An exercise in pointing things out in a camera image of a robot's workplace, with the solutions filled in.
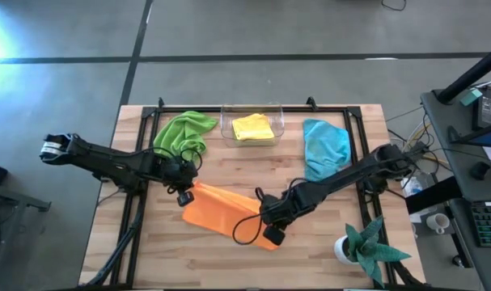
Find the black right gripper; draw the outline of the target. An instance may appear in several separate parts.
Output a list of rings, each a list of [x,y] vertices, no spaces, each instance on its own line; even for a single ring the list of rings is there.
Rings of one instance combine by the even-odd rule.
[[[291,196],[277,198],[264,194],[260,200],[260,216],[263,223],[277,229],[285,229],[297,218],[308,213],[308,207],[302,207]]]

